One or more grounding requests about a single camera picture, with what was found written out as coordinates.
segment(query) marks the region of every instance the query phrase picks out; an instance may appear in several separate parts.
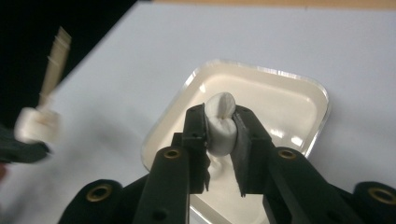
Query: white tabletop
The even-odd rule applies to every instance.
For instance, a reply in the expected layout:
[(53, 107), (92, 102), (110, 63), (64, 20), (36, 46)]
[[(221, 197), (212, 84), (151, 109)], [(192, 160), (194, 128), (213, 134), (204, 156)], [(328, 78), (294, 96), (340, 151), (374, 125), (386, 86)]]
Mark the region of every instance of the white tabletop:
[(309, 160), (332, 184), (396, 188), (396, 12), (138, 3), (62, 83), (53, 154), (12, 165), (3, 222), (55, 223), (86, 184), (147, 173), (145, 137), (196, 68), (226, 59), (312, 77), (332, 111)]

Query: white surface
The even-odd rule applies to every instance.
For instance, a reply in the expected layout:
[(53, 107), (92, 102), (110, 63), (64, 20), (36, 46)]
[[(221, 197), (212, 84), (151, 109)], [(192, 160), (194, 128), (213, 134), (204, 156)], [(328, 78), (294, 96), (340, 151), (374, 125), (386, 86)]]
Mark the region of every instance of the white surface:
[(229, 59), (312, 77), (332, 113), (310, 160), (335, 186), (396, 188), (396, 13), (140, 3), (62, 83), (62, 138), (49, 160), (14, 165), (3, 222), (54, 223), (79, 189), (146, 173), (144, 137), (191, 71)]
[[(219, 92), (231, 93), (238, 105), (251, 109), (275, 146), (291, 147), (306, 156), (328, 115), (326, 91), (313, 80), (241, 63), (209, 62), (192, 73), (148, 135), (142, 152), (143, 164), (150, 168), (156, 152), (172, 142), (173, 133), (183, 132), (188, 108), (205, 103), (206, 112), (209, 101)], [(220, 165), (220, 174), (210, 173), (210, 191), (191, 195), (191, 205), (213, 223), (223, 223), (220, 220), (224, 218), (232, 223), (268, 222), (262, 196), (241, 198), (231, 158), (218, 158), (217, 163), (209, 158), (211, 165)]]

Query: brass screw hole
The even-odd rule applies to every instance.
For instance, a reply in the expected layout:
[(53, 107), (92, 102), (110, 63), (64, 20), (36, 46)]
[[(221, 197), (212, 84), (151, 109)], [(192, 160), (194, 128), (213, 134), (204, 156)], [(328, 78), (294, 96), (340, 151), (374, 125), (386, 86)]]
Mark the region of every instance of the brass screw hole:
[(280, 150), (277, 152), (277, 154), (287, 160), (293, 160), (295, 159), (297, 156), (296, 154), (294, 154), (292, 151), (290, 150)]
[(381, 203), (386, 203), (391, 205), (396, 204), (396, 195), (392, 194), (386, 189), (370, 188), (369, 194), (370, 196), (372, 196), (374, 199), (376, 199)]
[(108, 184), (101, 184), (90, 189), (87, 194), (87, 200), (92, 203), (100, 202), (110, 196), (113, 187)]
[(176, 149), (171, 149), (171, 150), (166, 151), (163, 155), (167, 159), (175, 159), (180, 156), (180, 152)]

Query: white object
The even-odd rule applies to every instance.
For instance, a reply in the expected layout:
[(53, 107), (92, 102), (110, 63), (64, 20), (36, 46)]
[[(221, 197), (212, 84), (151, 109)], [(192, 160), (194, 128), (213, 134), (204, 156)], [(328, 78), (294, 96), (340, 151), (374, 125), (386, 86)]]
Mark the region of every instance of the white object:
[[(329, 112), (327, 92), (312, 79), (241, 63), (210, 62), (192, 73), (146, 139), (142, 160), (148, 169), (157, 150), (170, 146), (173, 133), (183, 131), (186, 110), (203, 102), (206, 115), (215, 119), (228, 118), (234, 102), (251, 109), (277, 147), (297, 149), (306, 157)], [(241, 198), (230, 156), (209, 158), (214, 178), (208, 192), (191, 195), (193, 209), (212, 223), (266, 223), (262, 196)]]
[(59, 82), (70, 49), (71, 36), (60, 27), (52, 45), (37, 109), (25, 107), (18, 116), (14, 135), (32, 144), (53, 142), (58, 136), (60, 115), (50, 110), (50, 93)]
[(233, 112), (235, 99), (228, 92), (212, 96), (205, 104), (210, 135), (208, 151), (214, 156), (226, 156), (233, 151), (237, 134)]
[(15, 124), (15, 138), (23, 143), (54, 142), (59, 134), (60, 115), (46, 108), (25, 107)]

